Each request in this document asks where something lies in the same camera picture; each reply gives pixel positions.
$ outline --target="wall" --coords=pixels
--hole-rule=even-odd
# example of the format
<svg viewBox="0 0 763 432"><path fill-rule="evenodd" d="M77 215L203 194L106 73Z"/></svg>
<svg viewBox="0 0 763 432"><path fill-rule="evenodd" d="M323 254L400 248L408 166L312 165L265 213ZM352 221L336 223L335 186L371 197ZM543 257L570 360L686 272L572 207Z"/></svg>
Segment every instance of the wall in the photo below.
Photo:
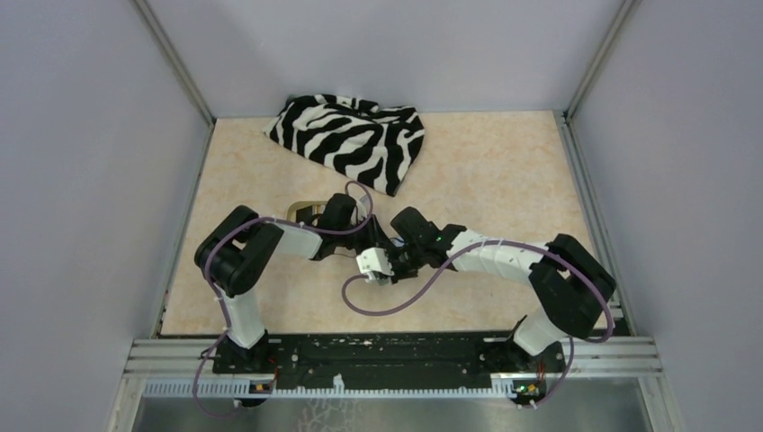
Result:
<svg viewBox="0 0 763 432"><path fill-rule="evenodd" d="M106 426L206 126L127 1L0 5L2 430Z"/></svg>
<svg viewBox="0 0 763 432"><path fill-rule="evenodd" d="M574 123L691 431L763 424L762 14L643 2Z"/></svg>
<svg viewBox="0 0 763 432"><path fill-rule="evenodd" d="M290 94L422 111L566 108L620 0L152 0L218 117Z"/></svg>

